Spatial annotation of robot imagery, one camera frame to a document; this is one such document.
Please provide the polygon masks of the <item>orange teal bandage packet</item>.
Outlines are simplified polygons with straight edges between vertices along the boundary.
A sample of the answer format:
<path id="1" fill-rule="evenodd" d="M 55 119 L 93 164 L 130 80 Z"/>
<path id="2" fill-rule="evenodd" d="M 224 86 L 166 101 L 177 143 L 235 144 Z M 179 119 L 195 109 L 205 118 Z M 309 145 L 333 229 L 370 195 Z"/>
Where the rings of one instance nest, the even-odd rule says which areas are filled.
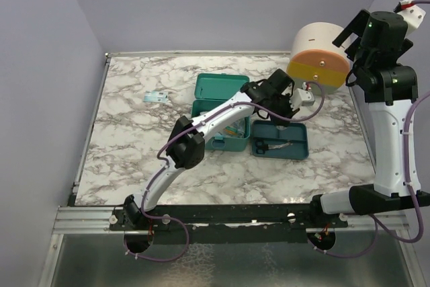
<path id="1" fill-rule="evenodd" d="M 222 134 L 231 138 L 244 138 L 246 131 L 246 124 L 243 120 L 235 122 L 229 126 L 226 126 L 222 130 Z"/>

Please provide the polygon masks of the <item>black-handled bandage scissors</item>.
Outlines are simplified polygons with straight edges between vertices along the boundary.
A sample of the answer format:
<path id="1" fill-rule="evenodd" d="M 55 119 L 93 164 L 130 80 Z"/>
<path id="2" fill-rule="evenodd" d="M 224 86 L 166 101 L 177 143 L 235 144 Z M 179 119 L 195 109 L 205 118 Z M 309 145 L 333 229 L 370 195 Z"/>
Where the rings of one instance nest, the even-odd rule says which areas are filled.
<path id="1" fill-rule="evenodd" d="M 290 146 L 290 145 L 292 145 L 290 142 L 285 142 L 282 144 L 274 145 L 274 144 L 269 144 L 269 143 L 265 142 L 264 140 L 256 140 L 255 141 L 255 152 L 258 155 L 264 155 L 267 151 L 282 149 L 282 148 Z"/>

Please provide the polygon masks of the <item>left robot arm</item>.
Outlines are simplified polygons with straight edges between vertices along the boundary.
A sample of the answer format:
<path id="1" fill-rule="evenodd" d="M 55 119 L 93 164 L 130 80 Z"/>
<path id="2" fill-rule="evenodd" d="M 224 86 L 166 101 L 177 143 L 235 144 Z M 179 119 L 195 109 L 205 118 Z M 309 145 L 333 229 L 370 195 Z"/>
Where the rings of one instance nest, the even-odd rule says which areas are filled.
<path id="1" fill-rule="evenodd" d="M 124 201 L 125 221 L 133 229 L 142 229 L 165 190 L 185 170 L 197 166 L 204 158 L 206 142 L 217 132 L 256 111 L 265 110 L 273 119 L 287 126 L 298 111 L 290 103 L 291 95 L 284 95 L 294 81 L 283 70 L 277 69 L 269 78 L 245 83 L 230 99 L 201 116 L 180 117 L 167 143 L 157 153 L 161 168 L 146 182 L 139 194 Z"/>

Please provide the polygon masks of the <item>blue divided tray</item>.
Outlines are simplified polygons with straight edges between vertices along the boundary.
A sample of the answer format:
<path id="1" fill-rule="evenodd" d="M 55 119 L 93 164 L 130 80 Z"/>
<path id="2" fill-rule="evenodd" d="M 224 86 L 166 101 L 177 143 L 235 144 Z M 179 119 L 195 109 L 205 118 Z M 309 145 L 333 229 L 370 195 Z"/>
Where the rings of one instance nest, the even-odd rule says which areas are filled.
<path id="1" fill-rule="evenodd" d="M 307 128 L 304 124 L 291 123 L 288 127 L 280 130 L 270 121 L 256 120 L 253 122 L 251 134 L 252 154 L 256 157 L 302 161 L 309 156 Z M 256 140 L 264 140 L 274 145 L 290 142 L 292 145 L 267 151 L 264 155 L 258 155 L 255 152 Z"/>

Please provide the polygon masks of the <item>teal medicine kit box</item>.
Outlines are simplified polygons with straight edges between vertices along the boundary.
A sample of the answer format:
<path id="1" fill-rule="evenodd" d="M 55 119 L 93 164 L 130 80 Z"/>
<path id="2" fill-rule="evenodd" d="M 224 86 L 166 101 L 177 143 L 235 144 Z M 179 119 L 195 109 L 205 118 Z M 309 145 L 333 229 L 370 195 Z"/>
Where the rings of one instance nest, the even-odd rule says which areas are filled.
<path id="1" fill-rule="evenodd" d="M 249 82 L 249 77 L 246 75 L 200 73 L 196 80 L 191 117 L 201 116 L 213 110 L 230 99 L 247 82 Z M 244 151 L 251 135 L 251 119 L 246 117 L 242 120 L 246 124 L 244 138 L 224 136 L 221 130 L 206 142 L 206 149 L 209 151 Z"/>

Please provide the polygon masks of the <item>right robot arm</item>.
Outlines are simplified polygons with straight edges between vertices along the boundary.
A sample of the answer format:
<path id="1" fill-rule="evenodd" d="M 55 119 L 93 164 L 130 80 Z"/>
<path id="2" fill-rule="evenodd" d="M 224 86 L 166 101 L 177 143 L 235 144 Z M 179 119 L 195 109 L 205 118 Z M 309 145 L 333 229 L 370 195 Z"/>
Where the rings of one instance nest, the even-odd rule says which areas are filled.
<path id="1" fill-rule="evenodd" d="M 413 111 L 418 102 L 417 74 L 397 60 L 412 46 L 407 36 L 425 17 L 417 5 L 396 11 L 361 10 L 333 40 L 340 47 L 350 35 L 357 38 L 345 49 L 355 76 L 352 85 L 364 92 L 376 145 L 376 178 L 373 184 L 314 196 L 310 222 L 324 227 L 334 214 L 368 215 L 429 205 L 415 167 Z"/>

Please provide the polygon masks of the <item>light blue gauze packet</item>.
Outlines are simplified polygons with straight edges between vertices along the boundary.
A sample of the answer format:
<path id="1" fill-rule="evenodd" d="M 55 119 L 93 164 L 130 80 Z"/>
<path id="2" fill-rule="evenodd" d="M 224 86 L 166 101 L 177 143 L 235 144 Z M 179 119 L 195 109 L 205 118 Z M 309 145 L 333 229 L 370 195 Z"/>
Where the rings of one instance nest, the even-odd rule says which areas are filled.
<path id="1" fill-rule="evenodd" d="M 166 91 L 146 91 L 143 102 L 166 103 L 168 93 Z"/>

